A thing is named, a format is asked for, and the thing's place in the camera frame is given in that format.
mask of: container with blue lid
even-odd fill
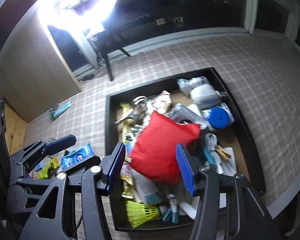
[[[203,110],[202,113],[205,120],[209,122],[210,131],[223,129],[234,123],[234,117],[225,103]]]

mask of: bright lamp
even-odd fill
[[[41,20],[59,29],[85,31],[105,20],[113,9],[117,0],[98,0],[89,11],[81,16],[73,9],[56,10],[54,0],[41,0],[39,14]]]

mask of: wooden clothespin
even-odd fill
[[[216,152],[218,153],[220,158],[226,162],[231,159],[231,155],[227,153],[227,151],[223,149],[220,145],[217,145]]]

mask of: plastic bag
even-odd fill
[[[85,146],[81,147],[79,150],[71,151],[68,155],[63,156],[61,162],[61,168],[62,169],[68,168],[71,165],[79,161],[82,161],[83,159],[87,158],[90,155],[93,155],[93,151],[90,143],[88,143]]]
[[[189,96],[190,91],[195,87],[210,83],[206,77],[201,76],[191,78],[190,80],[180,78],[177,80],[177,84],[179,86],[179,90],[182,91],[186,96]]]

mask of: blue packet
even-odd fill
[[[88,143],[79,150],[73,150],[68,155],[62,157],[61,168],[66,169],[71,165],[82,161],[83,159],[93,155],[91,144]]]
[[[133,141],[126,143],[126,157],[130,156],[130,153],[131,153],[131,151],[132,151],[132,149],[134,147],[134,144],[135,143]]]
[[[42,162],[39,162],[39,164],[38,164],[37,166],[34,167],[34,170],[35,170],[35,171],[38,171],[38,170],[40,170],[40,169],[42,169],[42,168],[43,168]]]

